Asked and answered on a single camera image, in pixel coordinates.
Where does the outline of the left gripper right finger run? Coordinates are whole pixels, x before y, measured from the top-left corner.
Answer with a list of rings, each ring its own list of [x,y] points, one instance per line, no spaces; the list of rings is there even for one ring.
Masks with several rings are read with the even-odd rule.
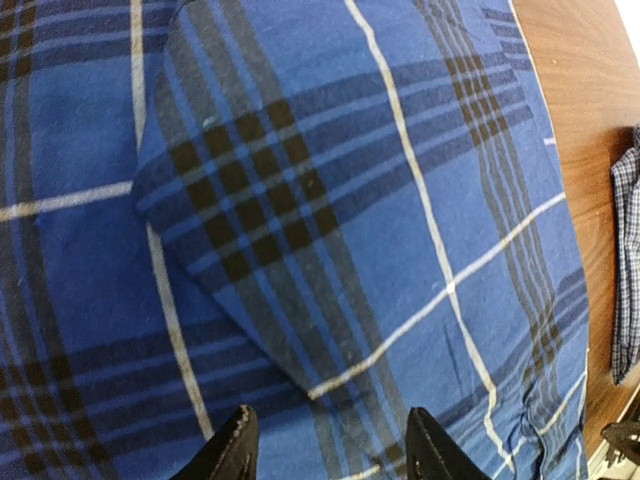
[[[490,480],[422,407],[409,412],[405,444],[409,480]]]

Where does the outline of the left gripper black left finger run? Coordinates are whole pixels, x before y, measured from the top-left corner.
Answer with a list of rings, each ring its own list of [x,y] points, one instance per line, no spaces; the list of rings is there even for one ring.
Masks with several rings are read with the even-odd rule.
[[[241,405],[171,480],[255,480],[258,452],[258,417]]]

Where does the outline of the blue plaid long sleeve shirt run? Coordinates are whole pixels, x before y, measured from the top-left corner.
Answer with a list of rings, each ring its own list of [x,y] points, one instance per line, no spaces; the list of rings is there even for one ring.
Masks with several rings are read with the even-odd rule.
[[[584,479],[589,307],[511,1],[5,1],[1,475]]]

